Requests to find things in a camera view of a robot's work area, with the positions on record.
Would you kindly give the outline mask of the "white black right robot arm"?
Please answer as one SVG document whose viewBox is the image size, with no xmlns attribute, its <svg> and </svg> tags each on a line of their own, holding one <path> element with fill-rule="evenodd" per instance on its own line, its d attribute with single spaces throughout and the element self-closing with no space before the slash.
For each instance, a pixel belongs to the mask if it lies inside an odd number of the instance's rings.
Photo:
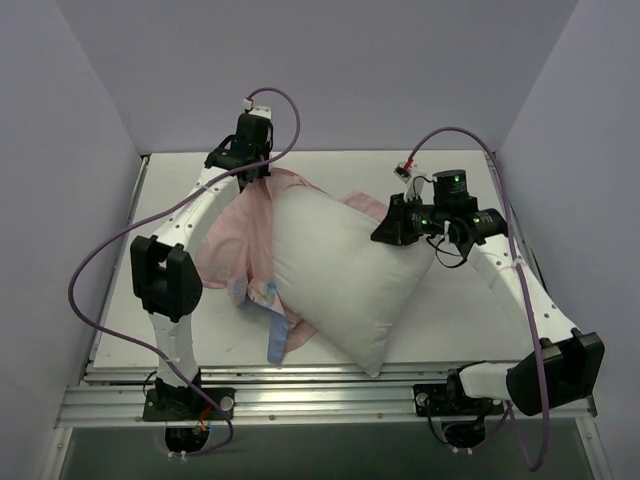
<svg viewBox="0 0 640 480">
<path fill-rule="evenodd" d="M 434 249 L 451 244 L 461 265 L 473 267 L 507 318 L 526 331 L 531 352 L 517 363 L 481 361 L 449 374 L 444 400 L 464 413 L 480 399 L 508 401 L 534 416 L 591 396 L 605 353 L 597 333 L 584 333 L 555 304 L 522 258 L 508 222 L 494 208 L 481 209 L 467 188 L 465 171 L 426 177 L 408 164 L 395 175 L 406 186 L 394 194 L 371 239 Z"/>
</svg>

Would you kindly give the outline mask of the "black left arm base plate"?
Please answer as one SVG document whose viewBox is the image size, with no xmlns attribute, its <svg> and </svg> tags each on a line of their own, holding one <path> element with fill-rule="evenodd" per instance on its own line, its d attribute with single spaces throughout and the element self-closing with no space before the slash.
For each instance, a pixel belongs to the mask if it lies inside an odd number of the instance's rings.
<svg viewBox="0 0 640 480">
<path fill-rule="evenodd" d="M 188 387 L 178 388 L 177 393 L 169 393 L 166 389 L 158 391 L 157 388 L 152 388 L 145 394 L 142 420 L 146 422 L 196 421 L 202 418 L 202 414 L 208 408 L 211 410 L 206 416 L 207 420 L 223 420 L 225 415 L 229 418 L 233 417 L 235 389 L 203 387 L 202 390 L 219 405 L 222 413 Z"/>
</svg>

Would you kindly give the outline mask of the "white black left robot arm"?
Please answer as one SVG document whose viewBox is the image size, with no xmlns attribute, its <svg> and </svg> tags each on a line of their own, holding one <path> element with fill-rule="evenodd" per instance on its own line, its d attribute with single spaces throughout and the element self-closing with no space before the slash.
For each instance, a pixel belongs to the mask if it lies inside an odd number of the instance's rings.
<svg viewBox="0 0 640 480">
<path fill-rule="evenodd" d="M 213 222 L 251 182 L 269 174 L 262 166 L 214 182 L 217 176 L 269 158 L 273 146 L 272 113 L 250 107 L 242 113 L 236 132 L 223 140 L 205 160 L 192 191 L 199 196 L 169 215 L 149 237 L 130 245 L 134 295 L 149 314 L 156 347 L 195 385 L 201 373 L 193 350 L 191 314 L 203 293 L 195 254 Z"/>
</svg>

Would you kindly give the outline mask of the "blue printed pillowcase pink inside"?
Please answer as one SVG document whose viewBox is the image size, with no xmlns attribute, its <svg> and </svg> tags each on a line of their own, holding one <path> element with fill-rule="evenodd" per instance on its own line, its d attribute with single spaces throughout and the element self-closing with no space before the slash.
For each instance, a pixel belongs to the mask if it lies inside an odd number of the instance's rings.
<svg viewBox="0 0 640 480">
<path fill-rule="evenodd" d="M 196 255 L 206 287 L 225 289 L 236 305 L 250 301 L 268 312 L 267 360 L 273 365 L 318 333 L 283 304 L 273 276 L 274 205 L 281 193 L 297 186 L 323 192 L 284 169 L 249 186 L 213 222 Z"/>
</svg>

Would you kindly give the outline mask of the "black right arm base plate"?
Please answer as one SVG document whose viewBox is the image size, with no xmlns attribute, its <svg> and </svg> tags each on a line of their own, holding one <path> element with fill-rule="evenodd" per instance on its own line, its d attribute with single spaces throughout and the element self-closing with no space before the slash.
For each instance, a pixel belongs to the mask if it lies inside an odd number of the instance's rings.
<svg viewBox="0 0 640 480">
<path fill-rule="evenodd" d="M 479 417 L 504 413 L 500 401 L 456 396 L 444 383 L 414 384 L 412 391 L 419 417 Z"/>
</svg>

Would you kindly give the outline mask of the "white pillow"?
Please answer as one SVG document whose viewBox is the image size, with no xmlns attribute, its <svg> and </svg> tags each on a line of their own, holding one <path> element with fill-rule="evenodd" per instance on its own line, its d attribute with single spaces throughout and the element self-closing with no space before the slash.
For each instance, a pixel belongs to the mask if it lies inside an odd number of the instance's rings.
<svg viewBox="0 0 640 480">
<path fill-rule="evenodd" d="M 336 200 L 297 186 L 279 195 L 273 213 L 281 301 L 371 377 L 379 375 L 389 333 L 435 258 L 423 242 L 372 241 L 386 211 L 361 191 Z"/>
</svg>

